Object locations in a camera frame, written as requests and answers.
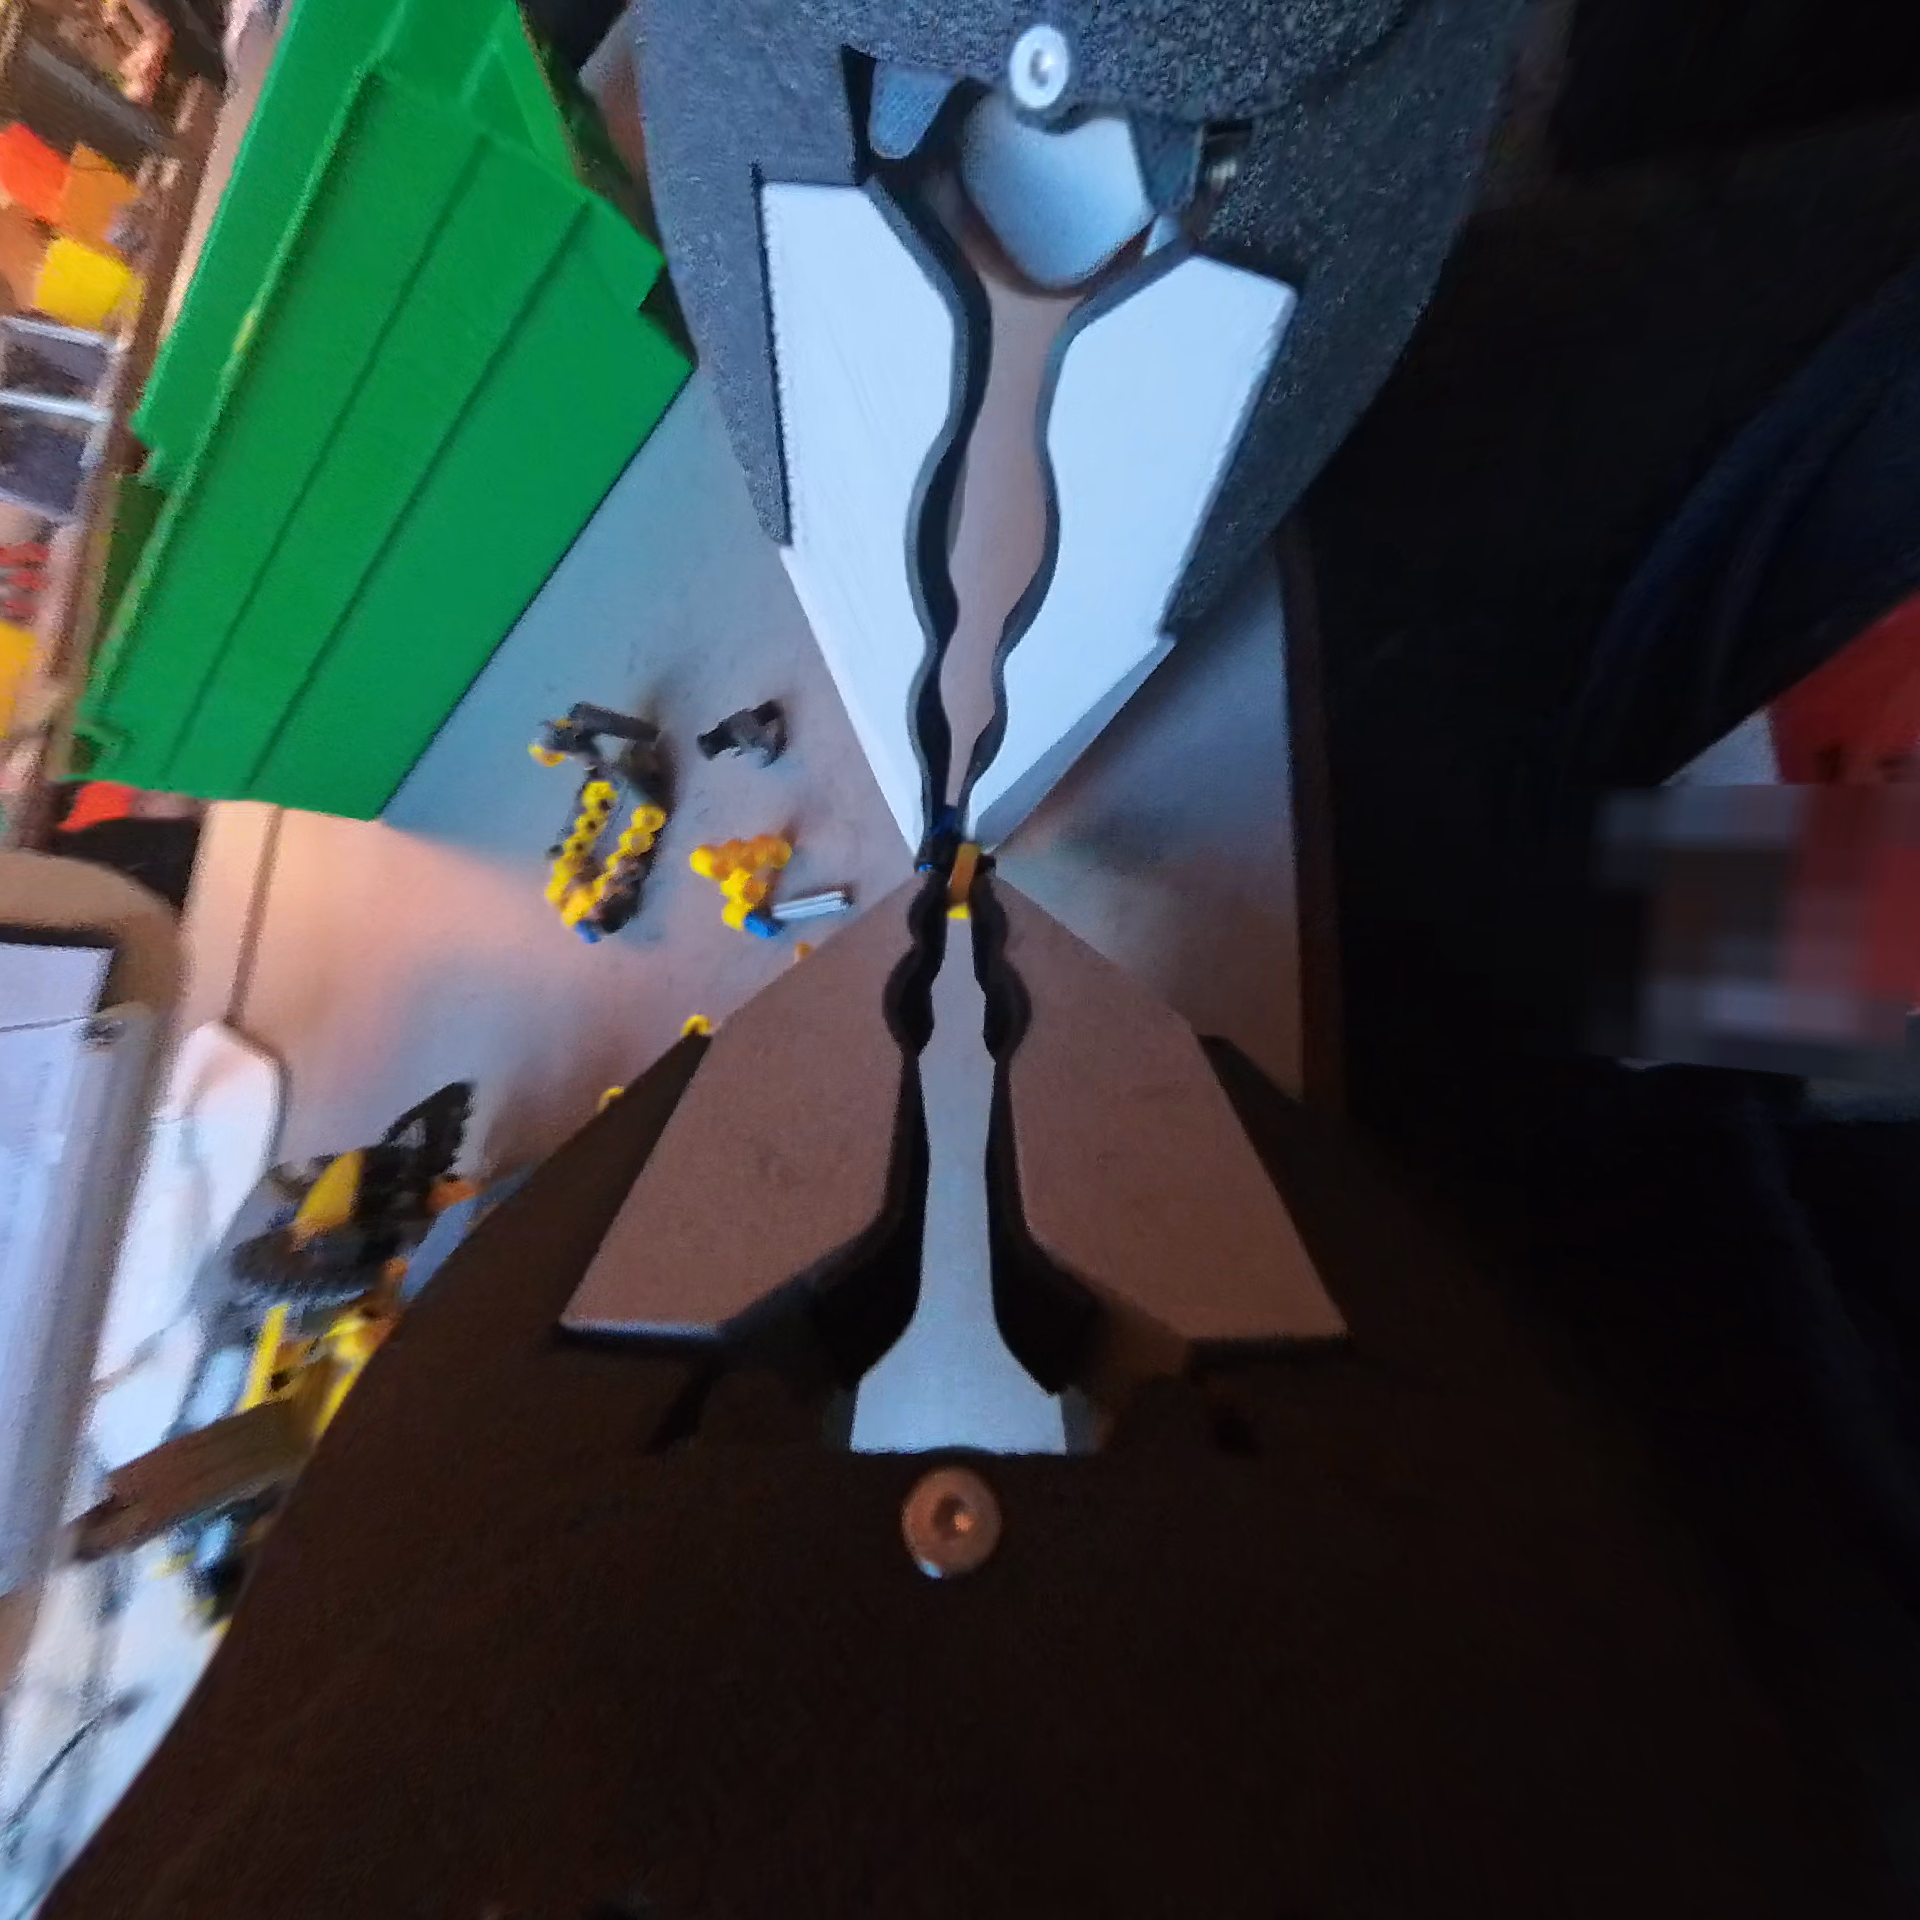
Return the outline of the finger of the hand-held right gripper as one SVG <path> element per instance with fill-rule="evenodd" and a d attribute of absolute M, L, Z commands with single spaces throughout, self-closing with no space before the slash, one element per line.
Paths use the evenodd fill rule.
<path fill-rule="evenodd" d="M 950 823 L 952 527 L 987 395 L 987 289 L 950 227 L 862 185 L 770 182 L 760 232 L 783 565 L 909 851 Z"/>
<path fill-rule="evenodd" d="M 964 781 L 1002 846 L 1175 647 L 1175 600 L 1298 308 L 1298 289 L 1187 244 L 1081 306 L 1038 411 L 1040 564 L 997 643 Z"/>

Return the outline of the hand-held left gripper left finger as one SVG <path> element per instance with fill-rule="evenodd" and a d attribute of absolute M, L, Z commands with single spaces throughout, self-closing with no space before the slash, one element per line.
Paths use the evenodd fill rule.
<path fill-rule="evenodd" d="M 722 1020 L 565 1329 L 899 1342 L 920 1293 L 943 962 L 941 879 L 912 876 Z"/>

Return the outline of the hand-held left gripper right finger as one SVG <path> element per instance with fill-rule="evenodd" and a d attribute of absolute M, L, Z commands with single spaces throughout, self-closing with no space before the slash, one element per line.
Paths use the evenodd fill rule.
<path fill-rule="evenodd" d="M 992 1063 L 991 1295 L 1045 1387 L 1346 1337 L 1193 1023 L 997 876 L 973 884 Z"/>

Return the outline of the yellow brick beam with pins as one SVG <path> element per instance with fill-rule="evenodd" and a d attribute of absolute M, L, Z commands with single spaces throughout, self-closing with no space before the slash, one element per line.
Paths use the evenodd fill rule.
<path fill-rule="evenodd" d="M 719 890 L 722 921 L 760 941 L 778 941 L 796 927 L 836 920 L 852 911 L 846 886 L 785 894 L 785 876 L 796 856 L 790 837 L 778 832 L 701 841 L 686 851 L 688 870 Z"/>

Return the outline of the yellow black brick assembly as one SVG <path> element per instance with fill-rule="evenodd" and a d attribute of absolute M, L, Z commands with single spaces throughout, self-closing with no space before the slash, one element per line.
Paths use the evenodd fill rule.
<path fill-rule="evenodd" d="M 565 830 L 546 849 L 545 899 L 582 943 L 599 945 L 638 916 L 677 796 L 661 726 L 578 699 L 540 724 L 530 755 L 575 772 Z"/>

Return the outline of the small yellow blue brick piece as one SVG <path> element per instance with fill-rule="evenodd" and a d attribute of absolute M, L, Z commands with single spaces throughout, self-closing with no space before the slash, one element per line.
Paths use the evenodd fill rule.
<path fill-rule="evenodd" d="M 971 921 L 975 896 L 992 862 L 983 846 L 952 822 L 936 823 L 917 856 L 917 876 L 938 884 L 941 911 L 949 921 Z"/>

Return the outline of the yellow black brick toy robot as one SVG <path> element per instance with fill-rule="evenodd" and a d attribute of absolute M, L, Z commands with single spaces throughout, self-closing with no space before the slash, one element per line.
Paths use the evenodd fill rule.
<path fill-rule="evenodd" d="M 202 1618 L 230 1618 L 327 1427 L 484 1210 L 460 1170 L 475 1098 L 451 1080 L 371 1144 L 266 1171 L 192 1276 L 178 1410 L 109 1468 L 69 1530 L 76 1563 L 169 1542 Z"/>

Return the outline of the grey desk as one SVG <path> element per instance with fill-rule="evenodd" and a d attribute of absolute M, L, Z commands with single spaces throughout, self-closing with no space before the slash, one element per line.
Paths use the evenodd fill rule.
<path fill-rule="evenodd" d="M 1281 564 L 1213 620 L 1016 830 L 1009 879 L 1200 1031 L 1303 1077 Z M 573 784 L 527 755 L 589 698 L 650 712 L 685 753 L 675 837 L 627 931 L 582 943 L 543 897 Z M 772 766 L 699 733 L 780 702 Z M 359 1144 L 452 1080 L 468 1156 L 530 1170 L 693 1013 L 787 964 L 722 927 L 686 870 L 709 840 L 789 825 L 799 887 L 869 906 L 909 851 L 694 374 L 377 822 L 208 809 L 187 907 L 181 1023 L 222 1022 L 285 1069 L 276 1156 Z"/>

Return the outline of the green plastic bin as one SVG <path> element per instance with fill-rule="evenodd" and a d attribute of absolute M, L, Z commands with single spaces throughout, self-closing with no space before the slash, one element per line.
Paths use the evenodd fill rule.
<path fill-rule="evenodd" d="M 546 4 L 288 4 L 130 429 L 83 775 L 372 819 L 694 358 Z"/>

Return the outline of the person's dark clothing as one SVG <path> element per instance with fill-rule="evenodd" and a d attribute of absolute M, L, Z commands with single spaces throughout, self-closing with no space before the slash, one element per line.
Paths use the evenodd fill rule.
<path fill-rule="evenodd" d="M 1577 4 L 1304 499 L 1350 1087 L 1636 1430 L 1917 1915 L 1917 781 L 1769 707 L 1917 596 L 1917 4 Z"/>

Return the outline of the instruction sheet display board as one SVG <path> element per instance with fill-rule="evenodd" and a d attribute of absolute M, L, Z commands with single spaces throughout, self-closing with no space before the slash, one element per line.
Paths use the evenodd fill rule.
<path fill-rule="evenodd" d="M 181 920 L 85 859 L 3 858 L 3 1593 L 57 1558 L 98 1379 L 171 1318 L 276 1154 L 285 1069 L 181 1023 Z"/>

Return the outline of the clear badge holder red card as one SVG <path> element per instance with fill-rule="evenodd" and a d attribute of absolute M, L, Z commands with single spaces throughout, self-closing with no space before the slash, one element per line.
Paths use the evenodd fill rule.
<path fill-rule="evenodd" d="M 1774 698 L 1769 731 L 1783 784 L 1917 784 L 1919 596 Z"/>

